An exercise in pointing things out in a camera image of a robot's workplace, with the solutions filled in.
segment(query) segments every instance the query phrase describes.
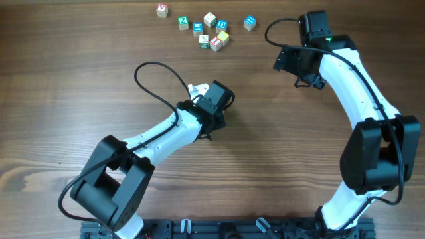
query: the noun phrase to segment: wooden cube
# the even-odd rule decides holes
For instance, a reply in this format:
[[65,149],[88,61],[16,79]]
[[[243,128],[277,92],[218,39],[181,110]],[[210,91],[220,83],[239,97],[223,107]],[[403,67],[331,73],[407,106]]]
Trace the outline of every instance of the wooden cube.
[[208,35],[199,35],[199,47],[208,48]]
[[179,28],[180,30],[189,29],[189,22],[187,20],[187,17],[179,17]]
[[217,18],[211,12],[207,13],[204,17],[205,25],[210,28],[214,26],[216,21],[217,21]]
[[157,15],[158,17],[167,17],[168,6],[164,3],[158,3],[157,6]]
[[199,36],[203,33],[204,27],[202,23],[193,23],[193,36]]
[[217,33],[221,33],[221,31],[227,30],[227,21],[225,20],[218,20],[217,22]]
[[218,34],[217,37],[223,42],[223,46],[225,46],[226,43],[228,43],[228,40],[230,39],[229,34],[227,34],[225,31],[221,31],[221,33]]
[[210,48],[214,51],[218,51],[222,46],[222,41],[218,37],[214,37],[210,40]]
[[248,31],[251,31],[255,27],[256,23],[257,23],[257,19],[249,15],[244,21],[244,28],[246,28],[246,30]]

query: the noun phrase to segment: yellow block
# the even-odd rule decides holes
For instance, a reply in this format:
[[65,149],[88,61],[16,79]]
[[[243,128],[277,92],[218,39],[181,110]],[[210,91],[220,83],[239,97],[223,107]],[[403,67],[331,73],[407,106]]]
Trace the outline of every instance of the yellow block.
[[221,31],[220,34],[218,34],[218,39],[220,39],[223,42],[223,46],[228,42],[230,36],[225,31]]

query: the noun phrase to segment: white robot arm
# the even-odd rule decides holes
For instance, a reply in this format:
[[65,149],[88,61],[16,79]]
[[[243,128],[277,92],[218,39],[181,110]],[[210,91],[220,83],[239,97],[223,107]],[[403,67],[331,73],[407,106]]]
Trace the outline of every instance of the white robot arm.
[[[212,140],[210,133],[225,127],[223,111],[235,97],[230,89],[217,81],[210,86],[186,87],[178,74],[170,69],[190,95],[190,99],[179,102],[174,108],[138,82],[137,71],[146,64],[170,67],[146,62],[136,69],[135,80],[143,90],[172,108],[173,113],[141,135],[123,141],[109,135],[101,140],[81,174],[65,187],[58,200],[58,207],[65,216],[98,222],[121,239],[135,238],[143,228],[143,220],[135,212],[155,167],[185,145],[203,138]],[[106,168],[119,169],[126,177],[119,183],[106,173]],[[94,218],[74,216],[63,208],[63,198],[70,189],[72,199]]]
[[[298,22],[302,46],[268,39],[270,27],[280,21]],[[388,103],[366,73],[351,39],[347,35],[334,36],[330,31],[325,11],[308,12],[298,19],[278,19],[266,29],[265,38],[282,47],[275,70],[298,76],[296,87],[322,89],[328,82],[350,120],[353,133],[340,160],[343,181],[316,213],[321,232],[315,238],[346,236],[374,200],[390,205],[400,202],[418,147],[418,120],[401,116]],[[390,144],[381,147],[382,140]],[[381,198],[397,185],[396,201]]]

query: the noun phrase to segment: wood grain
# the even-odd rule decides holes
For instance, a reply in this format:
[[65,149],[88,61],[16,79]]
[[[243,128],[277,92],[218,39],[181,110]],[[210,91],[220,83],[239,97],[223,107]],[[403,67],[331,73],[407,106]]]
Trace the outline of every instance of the wood grain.
[[[279,49],[264,41],[264,30],[281,17],[326,9],[334,33],[350,35],[386,98],[425,125],[422,1],[169,1],[166,19],[156,4],[0,7],[0,238],[78,237],[80,223],[57,209],[62,188],[101,138],[140,134],[170,114],[133,81],[135,67],[149,60],[188,84],[218,80],[236,101],[213,142],[184,147],[157,168],[142,217],[313,216],[341,181],[351,128],[329,86],[296,89],[293,76],[272,70]],[[231,41],[219,52],[200,49],[177,25],[178,16],[201,21],[209,11],[228,21]],[[242,26],[247,15],[258,20],[252,32]],[[298,28],[276,25],[270,38],[299,44]],[[146,67],[139,79],[174,104],[186,97],[166,69]],[[424,159],[421,139],[402,204],[367,211],[379,238],[425,234]],[[70,198],[65,206],[87,215]]]

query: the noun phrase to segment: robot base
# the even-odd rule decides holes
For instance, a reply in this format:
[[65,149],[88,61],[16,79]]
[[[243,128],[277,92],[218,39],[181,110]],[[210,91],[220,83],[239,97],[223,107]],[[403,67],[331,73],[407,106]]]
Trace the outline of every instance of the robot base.
[[[293,218],[269,220],[276,238],[313,238],[314,218]],[[145,226],[136,239],[269,239],[256,226],[255,220],[212,220],[192,221],[190,226],[181,228],[182,221],[144,220]],[[355,231],[349,236],[333,238],[375,239],[375,225],[372,218],[361,218]],[[95,222],[83,222],[80,239],[119,239]]]

